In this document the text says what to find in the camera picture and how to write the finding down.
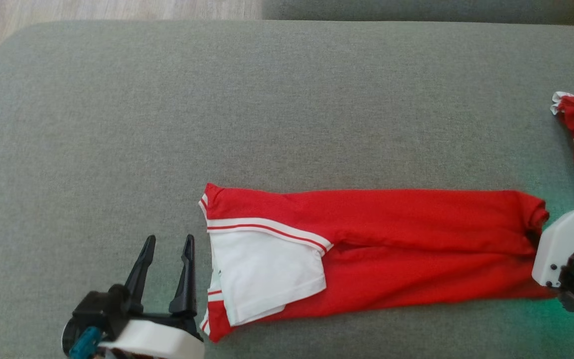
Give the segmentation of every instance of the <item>folded shirt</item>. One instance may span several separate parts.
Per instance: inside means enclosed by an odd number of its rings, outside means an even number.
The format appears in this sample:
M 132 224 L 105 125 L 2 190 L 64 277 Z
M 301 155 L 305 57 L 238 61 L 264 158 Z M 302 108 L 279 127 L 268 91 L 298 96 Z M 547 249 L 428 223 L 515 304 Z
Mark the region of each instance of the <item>folded shirt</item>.
M 208 184 L 212 341 L 253 321 L 487 298 L 549 298 L 531 279 L 548 218 L 519 191 L 268 193 Z

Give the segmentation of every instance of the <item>gray fabric surface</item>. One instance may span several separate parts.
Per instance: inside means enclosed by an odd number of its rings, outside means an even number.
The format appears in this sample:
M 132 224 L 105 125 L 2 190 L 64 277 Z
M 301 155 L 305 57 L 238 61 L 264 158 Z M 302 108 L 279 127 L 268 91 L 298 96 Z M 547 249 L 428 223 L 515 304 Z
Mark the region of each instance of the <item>gray fabric surface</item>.
M 574 24 L 574 0 L 263 0 L 263 18 Z
M 574 27 L 487 23 L 58 22 L 0 48 L 0 359 L 59 358 L 91 289 L 159 238 L 166 311 L 208 181 L 269 191 L 517 189 L 574 208 Z M 571 358 L 558 302 L 471 302 L 250 325 L 220 358 Z

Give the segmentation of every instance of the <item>couch cushion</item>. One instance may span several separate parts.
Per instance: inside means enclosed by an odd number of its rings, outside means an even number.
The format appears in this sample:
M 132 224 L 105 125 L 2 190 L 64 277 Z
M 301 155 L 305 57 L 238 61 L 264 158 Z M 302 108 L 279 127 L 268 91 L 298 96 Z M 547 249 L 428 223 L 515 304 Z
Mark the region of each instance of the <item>couch cushion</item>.
M 574 0 L 263 0 L 263 18 L 574 25 Z
M 91 289 L 148 234 L 166 311 L 187 233 L 199 312 L 208 181 L 269 191 L 515 189 L 574 208 L 574 27 L 413 22 L 58 22 L 0 48 L 0 358 L 58 358 Z M 491 301 L 252 325 L 218 358 L 571 358 L 558 302 Z

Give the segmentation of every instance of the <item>white plastic housing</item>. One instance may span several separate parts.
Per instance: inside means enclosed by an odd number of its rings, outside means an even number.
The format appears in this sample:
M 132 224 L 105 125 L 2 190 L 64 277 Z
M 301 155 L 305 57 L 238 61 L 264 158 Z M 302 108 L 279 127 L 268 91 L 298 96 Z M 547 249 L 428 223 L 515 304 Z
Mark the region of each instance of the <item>white plastic housing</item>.
M 542 286 L 550 282 L 552 287 L 558 288 L 561 267 L 567 264 L 573 253 L 574 211 L 570 211 L 544 230 L 535 256 L 533 279 Z
M 146 320 L 130 320 L 116 341 L 101 342 L 99 346 L 161 359 L 205 357 L 203 342 L 188 332 Z

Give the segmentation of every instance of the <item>red stripe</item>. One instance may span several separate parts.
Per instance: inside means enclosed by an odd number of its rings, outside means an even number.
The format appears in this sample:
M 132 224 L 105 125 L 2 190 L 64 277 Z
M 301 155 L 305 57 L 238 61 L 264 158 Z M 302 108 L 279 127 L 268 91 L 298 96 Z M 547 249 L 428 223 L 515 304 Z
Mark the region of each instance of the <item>red stripe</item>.
M 309 242 L 309 243 L 314 243 L 315 245 L 319 246 L 320 248 L 323 248 L 323 250 L 326 253 L 326 248 L 325 246 L 321 245 L 320 243 L 318 243 L 317 241 L 312 241 L 311 239 L 307 239 L 307 238 L 301 238 L 301 237 L 296 237 L 296 236 L 292 236 L 291 234 L 287 234 L 285 232 L 280 232 L 280 230 L 271 228 L 271 227 L 267 227 L 266 225 L 260 225 L 260 224 L 235 224 L 235 225 L 224 225 L 221 227 L 207 227 L 207 230 L 210 229 L 232 229 L 232 228 L 240 228 L 240 227 L 256 227 L 256 228 L 263 228 L 263 229 L 269 229 L 273 232 L 276 232 L 278 234 L 282 234 L 285 237 L 289 237 L 289 238 L 293 238 L 293 239 L 298 239 L 299 241 L 305 241 L 305 242 Z

